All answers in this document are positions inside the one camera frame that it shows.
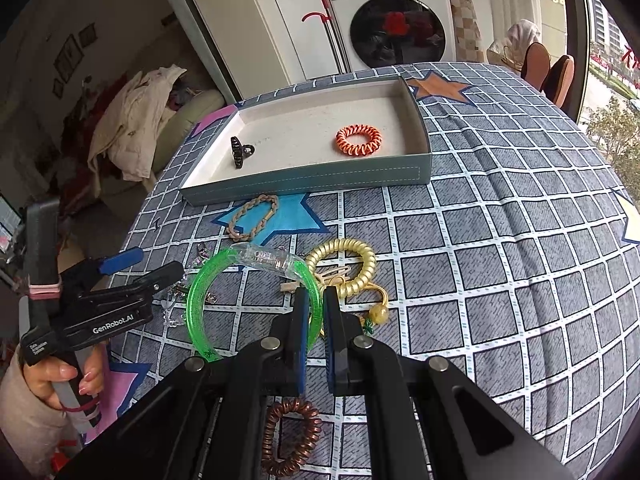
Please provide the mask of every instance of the washing machine door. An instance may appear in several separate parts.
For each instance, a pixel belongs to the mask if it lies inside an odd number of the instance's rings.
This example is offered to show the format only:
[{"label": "washing machine door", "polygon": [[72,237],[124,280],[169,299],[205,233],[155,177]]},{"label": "washing machine door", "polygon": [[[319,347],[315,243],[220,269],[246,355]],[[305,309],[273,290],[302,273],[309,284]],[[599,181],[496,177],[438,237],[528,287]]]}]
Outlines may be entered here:
[{"label": "washing machine door", "polygon": [[446,37],[436,14],[418,0],[368,0],[351,20],[351,44],[371,68],[439,61]]}]

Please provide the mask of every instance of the washing machine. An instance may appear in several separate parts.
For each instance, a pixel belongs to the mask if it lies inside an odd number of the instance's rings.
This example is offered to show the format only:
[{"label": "washing machine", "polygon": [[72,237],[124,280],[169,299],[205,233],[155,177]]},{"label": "washing machine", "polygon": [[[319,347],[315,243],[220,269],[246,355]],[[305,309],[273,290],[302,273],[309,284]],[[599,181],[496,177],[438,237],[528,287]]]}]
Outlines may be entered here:
[{"label": "washing machine", "polygon": [[455,61],[449,0],[330,0],[351,70]]}]

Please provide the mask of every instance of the sleeve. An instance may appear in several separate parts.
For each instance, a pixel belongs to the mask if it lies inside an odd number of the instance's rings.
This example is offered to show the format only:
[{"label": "sleeve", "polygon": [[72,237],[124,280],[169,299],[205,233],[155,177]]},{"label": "sleeve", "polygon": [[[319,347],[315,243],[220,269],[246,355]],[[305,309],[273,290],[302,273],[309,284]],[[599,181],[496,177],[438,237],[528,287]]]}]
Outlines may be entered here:
[{"label": "sleeve", "polygon": [[50,472],[50,459],[68,419],[33,395],[22,376],[18,351],[0,383],[0,430],[35,477]]}]

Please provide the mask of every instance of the yellow star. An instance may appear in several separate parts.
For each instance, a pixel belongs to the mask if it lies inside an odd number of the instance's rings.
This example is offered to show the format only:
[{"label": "yellow star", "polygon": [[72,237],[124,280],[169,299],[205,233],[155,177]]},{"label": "yellow star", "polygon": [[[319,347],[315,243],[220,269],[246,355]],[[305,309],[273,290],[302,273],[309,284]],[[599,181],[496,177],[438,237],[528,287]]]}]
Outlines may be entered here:
[{"label": "yellow star", "polygon": [[414,90],[416,101],[426,97],[444,97],[452,101],[475,106],[473,102],[462,93],[473,85],[449,81],[436,72],[429,72],[429,75],[424,79],[407,79],[406,83]]},{"label": "yellow star", "polygon": [[626,227],[625,232],[622,235],[622,241],[628,242],[630,244],[639,244],[640,243],[640,213],[638,213],[638,209],[634,206],[629,200],[627,200],[622,195],[613,193],[618,199],[618,203],[620,207],[626,213]]}]

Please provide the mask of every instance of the tree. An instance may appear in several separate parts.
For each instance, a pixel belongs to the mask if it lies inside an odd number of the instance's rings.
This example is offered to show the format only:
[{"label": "tree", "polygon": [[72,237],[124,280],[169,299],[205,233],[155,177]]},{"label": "tree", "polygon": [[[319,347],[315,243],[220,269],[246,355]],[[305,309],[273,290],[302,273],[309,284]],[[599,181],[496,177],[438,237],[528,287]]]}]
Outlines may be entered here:
[{"label": "tree", "polygon": [[640,202],[640,114],[612,96],[607,106],[591,113],[587,135],[596,139],[626,190]]}]

